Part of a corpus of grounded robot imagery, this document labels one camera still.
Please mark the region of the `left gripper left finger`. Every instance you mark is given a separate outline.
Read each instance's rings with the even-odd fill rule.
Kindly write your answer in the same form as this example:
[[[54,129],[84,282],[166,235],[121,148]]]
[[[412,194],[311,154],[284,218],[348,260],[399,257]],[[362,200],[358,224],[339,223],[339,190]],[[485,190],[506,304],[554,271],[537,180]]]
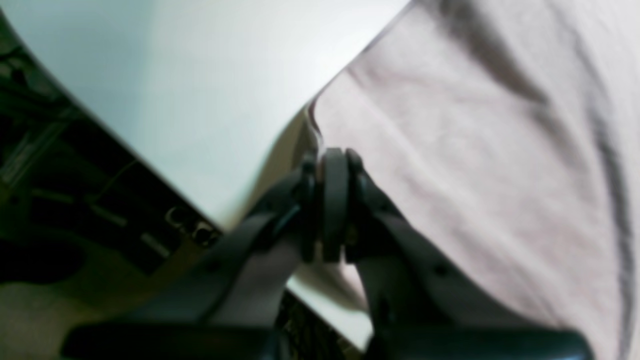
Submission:
[[[288,360],[286,284],[314,258],[316,158],[268,189],[185,276],[113,321],[74,328],[69,360]]]

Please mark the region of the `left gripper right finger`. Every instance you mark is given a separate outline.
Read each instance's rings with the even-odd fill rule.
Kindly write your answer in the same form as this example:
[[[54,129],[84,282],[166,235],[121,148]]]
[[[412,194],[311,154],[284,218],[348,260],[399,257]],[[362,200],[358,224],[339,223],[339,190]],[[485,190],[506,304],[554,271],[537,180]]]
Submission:
[[[366,360],[592,360],[585,338],[510,310],[407,221],[352,149],[320,159],[322,259],[356,267]]]

